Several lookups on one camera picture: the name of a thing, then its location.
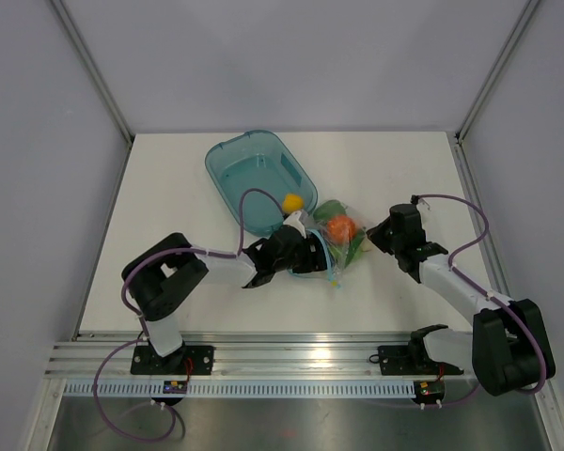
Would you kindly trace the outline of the yellow fake fruit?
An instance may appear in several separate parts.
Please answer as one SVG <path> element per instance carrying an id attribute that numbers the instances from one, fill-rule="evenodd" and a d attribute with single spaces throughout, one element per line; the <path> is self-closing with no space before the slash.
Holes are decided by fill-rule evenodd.
<path id="1" fill-rule="evenodd" d="M 297 210 L 302 210 L 305 206 L 305 201 L 298 194 L 289 193 L 285 196 L 281 206 L 286 214 L 292 214 Z"/>

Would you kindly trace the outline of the clear zip top bag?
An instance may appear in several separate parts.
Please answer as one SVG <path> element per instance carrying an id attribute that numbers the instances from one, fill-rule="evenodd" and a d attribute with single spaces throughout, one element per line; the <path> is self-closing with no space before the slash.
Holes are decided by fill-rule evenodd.
<path id="1" fill-rule="evenodd" d="M 362 214 L 337 199 L 320 203 L 306 219 L 307 236 L 321 248 L 318 260 L 323 269 L 317 273 L 323 273 L 334 288 L 341 286 L 347 269 L 370 250 L 367 225 Z"/>

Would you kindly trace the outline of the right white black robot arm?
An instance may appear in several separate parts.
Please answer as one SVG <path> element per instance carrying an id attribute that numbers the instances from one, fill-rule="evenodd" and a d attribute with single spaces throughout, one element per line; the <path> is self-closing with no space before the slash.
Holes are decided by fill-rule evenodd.
<path id="1" fill-rule="evenodd" d="M 464 333 L 436 324 L 411 332 L 406 353 L 418 373 L 455 367 L 473 373 L 478 384 L 495 397 L 511 391 L 536 394 L 555 376 L 539 307 L 529 299 L 515 301 L 485 288 L 460 270 L 454 253 L 427 238 L 415 202 L 391 207 L 388 217 L 369 229 L 367 236 L 472 327 Z"/>

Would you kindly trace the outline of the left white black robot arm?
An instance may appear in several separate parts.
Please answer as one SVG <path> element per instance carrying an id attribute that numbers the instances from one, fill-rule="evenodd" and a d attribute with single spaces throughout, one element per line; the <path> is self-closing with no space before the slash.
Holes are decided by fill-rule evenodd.
<path id="1" fill-rule="evenodd" d="M 259 288 L 279 272 L 299 275 L 330 272 L 333 262 L 314 231 L 283 225 L 238 254 L 191 245 L 172 233 L 122 271 L 121 300 L 137 315 L 147 340 L 133 352 L 134 375 L 188 375 L 196 357 L 175 318 L 182 303 L 201 284 Z"/>

